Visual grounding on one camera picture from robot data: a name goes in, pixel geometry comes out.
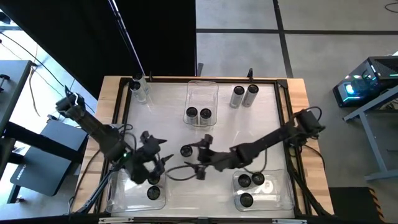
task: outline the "black lid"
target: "black lid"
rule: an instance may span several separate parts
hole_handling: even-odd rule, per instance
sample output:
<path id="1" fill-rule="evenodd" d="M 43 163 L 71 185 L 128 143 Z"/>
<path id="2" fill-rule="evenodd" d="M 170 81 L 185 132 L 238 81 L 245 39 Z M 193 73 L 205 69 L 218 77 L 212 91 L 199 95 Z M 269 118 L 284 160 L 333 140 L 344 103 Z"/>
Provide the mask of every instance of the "black lid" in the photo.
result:
<path id="1" fill-rule="evenodd" d="M 254 85 L 254 84 L 249 85 L 248 91 L 251 92 L 251 93 L 258 93 L 259 92 L 259 87 Z"/>
<path id="2" fill-rule="evenodd" d="M 137 73 L 135 75 L 132 75 L 132 78 L 135 80 L 140 80 L 142 78 L 142 73 Z"/>
<path id="3" fill-rule="evenodd" d="M 133 81 L 133 82 L 130 83 L 130 89 L 131 89 L 132 91 L 139 90 L 140 87 L 141 87 L 141 84 L 140 84 L 139 82 L 134 82 L 134 81 Z"/>
<path id="4" fill-rule="evenodd" d="M 201 118 L 205 118 L 205 119 L 210 118 L 211 117 L 211 111 L 209 109 L 207 109 L 207 108 L 201 110 L 200 111 L 200 117 Z"/>
<path id="5" fill-rule="evenodd" d="M 241 86 L 236 86 L 234 88 L 234 93 L 237 95 L 242 95 L 244 93 L 244 88 Z"/>
<path id="6" fill-rule="evenodd" d="M 190 118 L 194 118 L 198 115 L 198 110 L 194 107 L 190 107 L 187 109 L 187 116 Z"/>

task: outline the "metal can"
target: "metal can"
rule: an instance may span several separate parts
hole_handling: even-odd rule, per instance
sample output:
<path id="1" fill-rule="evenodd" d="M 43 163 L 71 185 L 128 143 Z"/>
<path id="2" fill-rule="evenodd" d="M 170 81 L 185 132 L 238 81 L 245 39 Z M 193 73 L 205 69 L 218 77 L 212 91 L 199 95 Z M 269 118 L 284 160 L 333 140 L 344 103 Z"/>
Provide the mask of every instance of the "metal can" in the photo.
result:
<path id="1" fill-rule="evenodd" d="M 188 108 L 186 114 L 188 124 L 198 124 L 198 110 L 196 108 Z"/>
<path id="2" fill-rule="evenodd" d="M 211 111 L 207 108 L 200 111 L 200 124 L 209 126 L 211 124 Z"/>
<path id="3" fill-rule="evenodd" d="M 249 85 L 248 90 L 243 97 L 242 105 L 245 107 L 250 107 L 253 104 L 258 92 L 259 87 L 257 85 Z"/>
<path id="4" fill-rule="evenodd" d="M 130 89 L 132 94 L 137 98 L 137 101 L 141 104 L 147 103 L 147 95 L 145 91 L 142 89 L 141 84 L 139 82 L 130 82 Z"/>
<path id="5" fill-rule="evenodd" d="M 241 86 L 236 86 L 234 91 L 232 92 L 231 101 L 229 102 L 229 106 L 232 108 L 238 108 L 242 102 L 244 88 Z"/>
<path id="6" fill-rule="evenodd" d="M 137 73 L 137 74 L 132 76 L 132 79 L 134 81 L 136 81 L 136 82 L 139 82 L 139 84 L 141 85 L 141 87 L 144 90 L 145 94 L 148 95 L 149 85 L 148 85 L 147 81 L 145 80 L 145 77 L 143 76 L 143 74 L 142 73 Z"/>

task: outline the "wooden table frame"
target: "wooden table frame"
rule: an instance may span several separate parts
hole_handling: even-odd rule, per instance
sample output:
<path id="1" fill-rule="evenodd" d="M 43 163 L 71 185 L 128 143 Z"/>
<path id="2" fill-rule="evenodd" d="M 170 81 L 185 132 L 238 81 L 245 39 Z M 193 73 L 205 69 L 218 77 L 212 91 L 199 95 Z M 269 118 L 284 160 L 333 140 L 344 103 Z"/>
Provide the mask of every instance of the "wooden table frame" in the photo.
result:
<path id="1" fill-rule="evenodd" d="M 99 96 L 96 117 L 103 123 L 125 123 L 127 121 L 129 102 L 131 101 L 131 92 L 127 89 L 127 82 L 130 77 L 105 77 L 101 93 Z M 152 82 L 188 82 L 190 80 L 216 80 L 218 83 L 249 83 L 249 78 L 215 78 L 215 77 L 152 77 Z M 281 124 L 285 123 L 292 114 L 304 108 L 308 108 L 308 99 L 305 91 L 305 85 L 302 79 L 275 79 L 275 78 L 255 78 L 253 83 L 273 83 L 275 89 L 275 96 L 279 110 L 279 118 Z M 314 147 L 319 151 L 316 140 L 309 140 L 309 146 Z M 87 166 L 88 161 L 93 154 L 98 150 L 98 144 L 90 139 L 85 152 L 81 172 Z M 285 150 L 285 155 L 290 157 L 289 149 Z M 302 180 L 307 182 L 308 188 L 314 194 L 315 198 L 320 202 L 323 208 L 333 213 L 331 205 L 330 194 L 323 170 L 322 160 L 313 152 L 303 150 L 301 156 L 293 159 L 294 166 L 298 170 L 298 174 Z M 98 182 L 108 170 L 108 163 L 104 162 L 103 156 L 98 156 L 94 159 L 91 166 L 88 168 L 86 177 L 82 180 L 80 189 L 73 205 L 73 210 L 79 209 L 94 191 Z M 311 206 L 308 199 L 304 197 L 301 190 L 296 185 L 294 187 L 296 208 L 299 208 L 302 213 L 312 214 Z M 104 210 L 106 197 L 98 200 L 94 212 Z"/>

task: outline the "desk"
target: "desk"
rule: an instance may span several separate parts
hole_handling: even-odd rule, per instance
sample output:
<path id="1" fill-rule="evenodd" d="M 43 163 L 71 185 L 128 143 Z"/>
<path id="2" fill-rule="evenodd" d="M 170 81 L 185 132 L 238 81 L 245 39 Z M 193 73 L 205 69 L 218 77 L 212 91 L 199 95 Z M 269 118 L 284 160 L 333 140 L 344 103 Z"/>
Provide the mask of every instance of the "desk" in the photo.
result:
<path id="1" fill-rule="evenodd" d="M 95 114 L 96 118 L 99 119 L 102 123 L 109 124 L 112 122 L 113 111 L 118 94 L 120 78 L 121 77 L 104 78 L 101 93 L 99 95 L 97 111 Z M 207 79 L 207 77 L 190 77 L 190 78 L 201 79 L 201 80 Z M 304 108 L 308 108 L 309 103 L 307 98 L 307 92 L 305 90 L 304 80 L 287 79 L 287 83 L 289 85 L 289 95 L 290 95 L 290 101 L 292 104 L 293 112 L 298 112 Z M 121 100 L 122 103 L 119 109 L 118 123 L 121 123 L 122 121 L 126 95 L 127 95 L 127 87 L 124 88 L 122 94 L 122 100 Z M 287 117 L 288 112 L 286 104 L 283 105 L 283 109 L 285 117 Z M 309 139 L 307 144 L 319 151 L 318 142 L 316 140 Z M 84 169 L 86 168 L 88 161 L 92 158 L 92 156 L 97 150 L 98 150 L 98 144 L 93 139 L 89 139 L 83 164 L 81 167 L 80 176 L 83 173 Z M 82 183 L 78 190 L 75 203 L 73 205 L 73 211 L 76 211 L 80 207 L 82 207 L 85 201 L 90 197 L 94 189 L 97 187 L 101 177 L 103 161 L 104 161 L 103 156 L 98 156 L 91 163 L 88 172 L 86 173 L 85 178 L 82 180 Z M 304 148 L 302 152 L 302 161 L 303 161 L 303 168 L 308 188 L 311 190 L 312 194 L 314 194 L 315 198 L 321 203 L 323 208 L 326 211 L 333 213 L 333 207 L 330 200 L 330 194 L 329 194 L 328 184 L 326 181 L 325 171 L 323 170 L 322 160 L 315 153 Z M 301 209 L 302 212 L 304 212 L 305 209 L 304 209 L 301 190 L 297 186 L 296 189 L 299 201 L 299 208 Z M 102 198 L 102 200 L 103 203 L 100 209 L 101 211 L 104 210 L 105 197 Z"/>

